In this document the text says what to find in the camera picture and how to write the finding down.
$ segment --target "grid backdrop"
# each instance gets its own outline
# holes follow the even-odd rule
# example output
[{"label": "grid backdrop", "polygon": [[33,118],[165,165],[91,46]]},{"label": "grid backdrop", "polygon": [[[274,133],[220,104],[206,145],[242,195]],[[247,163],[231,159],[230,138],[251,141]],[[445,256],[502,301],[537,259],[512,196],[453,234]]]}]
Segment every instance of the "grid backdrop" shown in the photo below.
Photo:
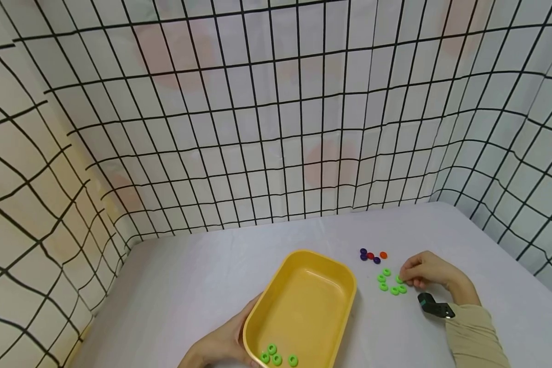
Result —
[{"label": "grid backdrop", "polygon": [[142,240],[427,201],[552,291],[552,0],[0,0],[0,367]]}]

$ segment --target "finger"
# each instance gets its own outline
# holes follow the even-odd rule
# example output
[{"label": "finger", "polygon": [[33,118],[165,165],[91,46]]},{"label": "finger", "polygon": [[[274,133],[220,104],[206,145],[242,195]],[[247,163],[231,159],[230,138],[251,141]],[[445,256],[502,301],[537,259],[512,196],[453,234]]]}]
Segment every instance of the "finger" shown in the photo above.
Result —
[{"label": "finger", "polygon": [[401,268],[401,271],[399,272],[399,277],[401,278],[401,280],[404,281],[408,281],[414,278],[424,278],[425,270],[426,267],[423,264],[407,269]]},{"label": "finger", "polygon": [[423,252],[417,253],[415,256],[410,257],[408,260],[403,263],[403,266],[401,267],[402,270],[408,270],[409,268],[413,268],[419,264],[423,263]]},{"label": "finger", "polygon": [[254,308],[254,306],[256,305],[256,303],[258,302],[258,300],[260,299],[260,297],[262,296],[262,294],[258,294],[255,298],[253,298],[251,301],[249,301],[245,307],[243,307],[243,309],[240,311],[240,313],[238,313],[238,315],[242,315],[245,318],[248,317],[248,315],[251,313],[251,310]]}]

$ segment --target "tray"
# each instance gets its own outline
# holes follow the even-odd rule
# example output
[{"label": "tray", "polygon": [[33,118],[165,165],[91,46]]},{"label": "tray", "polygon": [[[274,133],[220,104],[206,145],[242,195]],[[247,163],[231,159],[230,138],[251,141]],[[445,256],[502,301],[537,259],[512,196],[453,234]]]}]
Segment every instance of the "tray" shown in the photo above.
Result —
[{"label": "tray", "polygon": [[309,250],[292,252],[252,309],[243,329],[244,346],[260,367],[260,355],[275,344],[289,368],[331,368],[356,295],[356,278],[345,265]]}]

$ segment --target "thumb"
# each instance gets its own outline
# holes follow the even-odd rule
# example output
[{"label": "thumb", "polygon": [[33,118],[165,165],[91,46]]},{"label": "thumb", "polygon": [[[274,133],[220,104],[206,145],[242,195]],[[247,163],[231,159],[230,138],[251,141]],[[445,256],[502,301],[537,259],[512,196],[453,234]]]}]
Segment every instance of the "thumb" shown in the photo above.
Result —
[{"label": "thumb", "polygon": [[414,278],[424,278],[426,279],[426,267],[423,264],[412,268],[403,268],[399,272],[399,277],[403,281],[408,281]]},{"label": "thumb", "polygon": [[249,356],[249,354],[241,346],[234,346],[229,352],[229,355],[241,363],[252,368],[259,368],[259,365]]}]

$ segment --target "beige sleeve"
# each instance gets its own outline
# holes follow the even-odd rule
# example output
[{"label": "beige sleeve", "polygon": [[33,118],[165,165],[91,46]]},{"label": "beige sleeve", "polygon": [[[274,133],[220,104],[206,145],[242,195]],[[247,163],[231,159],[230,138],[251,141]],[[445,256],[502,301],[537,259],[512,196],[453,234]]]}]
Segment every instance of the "beige sleeve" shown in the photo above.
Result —
[{"label": "beige sleeve", "polygon": [[446,333],[456,367],[510,368],[488,311],[472,305],[450,307],[455,317],[446,319]]}]

